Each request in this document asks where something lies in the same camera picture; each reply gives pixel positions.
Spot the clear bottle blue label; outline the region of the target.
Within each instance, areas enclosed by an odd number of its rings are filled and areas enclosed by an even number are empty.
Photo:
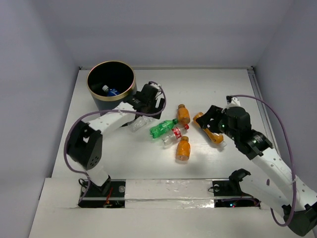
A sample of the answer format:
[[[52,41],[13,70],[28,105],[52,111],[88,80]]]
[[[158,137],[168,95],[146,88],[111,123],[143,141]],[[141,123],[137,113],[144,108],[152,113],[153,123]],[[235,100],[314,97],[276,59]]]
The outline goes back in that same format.
[[[120,92],[114,88],[109,88],[107,85],[104,85],[102,87],[102,90],[104,91],[105,95],[107,97],[114,97],[114,96],[118,96],[120,94]]]

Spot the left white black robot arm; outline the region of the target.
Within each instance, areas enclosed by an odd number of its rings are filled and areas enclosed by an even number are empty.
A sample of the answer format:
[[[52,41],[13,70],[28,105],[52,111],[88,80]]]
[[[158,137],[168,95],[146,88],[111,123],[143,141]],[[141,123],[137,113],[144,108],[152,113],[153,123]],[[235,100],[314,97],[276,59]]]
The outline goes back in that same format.
[[[114,109],[81,116],[69,130],[63,149],[68,168],[87,178],[87,187],[104,196],[110,190],[111,178],[98,165],[102,158],[103,136],[134,121],[137,116],[160,118],[166,106],[166,95],[156,82],[145,84],[141,91],[128,96]]]

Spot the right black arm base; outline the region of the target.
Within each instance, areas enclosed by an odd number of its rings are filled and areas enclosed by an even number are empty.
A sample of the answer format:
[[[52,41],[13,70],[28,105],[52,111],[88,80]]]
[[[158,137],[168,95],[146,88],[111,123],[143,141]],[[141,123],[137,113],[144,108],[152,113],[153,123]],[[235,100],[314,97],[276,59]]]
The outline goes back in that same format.
[[[216,179],[212,181],[208,192],[215,197],[215,207],[258,207],[260,208],[260,201],[253,196],[244,193],[241,190],[240,182],[243,178],[250,176],[251,173],[245,169],[235,170],[226,179]]]

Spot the clear plastic bottle white cap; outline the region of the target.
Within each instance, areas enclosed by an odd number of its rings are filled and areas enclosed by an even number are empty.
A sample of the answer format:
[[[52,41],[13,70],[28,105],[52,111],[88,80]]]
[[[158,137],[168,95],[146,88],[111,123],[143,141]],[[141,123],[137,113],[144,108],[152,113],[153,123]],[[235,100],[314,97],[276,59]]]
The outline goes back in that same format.
[[[129,123],[128,127],[132,132],[136,132],[140,128],[149,124],[152,120],[153,120],[152,117],[140,116],[137,119],[133,120],[131,123]]]

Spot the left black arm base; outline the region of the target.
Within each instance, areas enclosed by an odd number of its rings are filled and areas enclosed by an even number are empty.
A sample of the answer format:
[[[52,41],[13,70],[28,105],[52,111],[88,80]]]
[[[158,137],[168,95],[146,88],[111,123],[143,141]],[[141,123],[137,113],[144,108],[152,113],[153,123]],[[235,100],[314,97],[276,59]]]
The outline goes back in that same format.
[[[91,183],[84,198],[78,203],[80,208],[124,208],[126,180],[114,179],[106,185],[106,190]]]

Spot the large orange bottle blue label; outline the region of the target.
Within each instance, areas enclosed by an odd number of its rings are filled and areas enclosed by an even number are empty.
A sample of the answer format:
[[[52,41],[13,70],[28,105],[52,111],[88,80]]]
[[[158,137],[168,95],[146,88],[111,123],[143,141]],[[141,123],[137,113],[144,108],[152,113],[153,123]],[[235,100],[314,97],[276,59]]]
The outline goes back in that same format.
[[[198,127],[201,131],[205,133],[205,135],[210,139],[210,141],[220,149],[223,149],[227,144],[224,141],[224,137],[222,134],[212,133],[207,128],[202,129],[201,126],[197,123],[197,119],[204,114],[202,112],[197,113],[193,117],[193,123]]]

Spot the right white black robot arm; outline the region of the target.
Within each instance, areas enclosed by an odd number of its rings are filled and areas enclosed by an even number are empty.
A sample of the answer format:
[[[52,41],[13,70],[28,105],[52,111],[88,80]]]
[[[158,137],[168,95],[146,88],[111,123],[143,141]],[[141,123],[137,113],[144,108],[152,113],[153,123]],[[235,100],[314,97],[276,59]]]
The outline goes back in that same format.
[[[273,188],[259,184],[245,169],[234,171],[228,179],[233,194],[255,196],[278,213],[284,225],[299,236],[305,236],[317,225],[317,193],[304,184],[279,156],[273,144],[262,133],[252,129],[250,115],[239,104],[226,108],[212,105],[194,121],[202,129],[225,134],[234,141],[239,152],[262,169]]]

